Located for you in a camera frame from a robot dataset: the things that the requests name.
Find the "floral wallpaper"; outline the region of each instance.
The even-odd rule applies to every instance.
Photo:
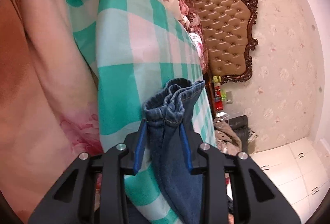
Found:
[[[252,29],[259,45],[252,56],[249,81],[226,83],[233,104],[224,110],[232,117],[246,114],[257,133],[256,150],[276,148],[310,133],[315,109],[315,31],[306,23],[298,0],[259,0]]]

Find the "jeans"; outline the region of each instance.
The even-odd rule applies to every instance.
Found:
[[[177,78],[144,104],[154,174],[170,207],[183,223],[198,224],[202,175],[190,175],[179,137],[181,123],[192,124],[194,105],[205,85]]]

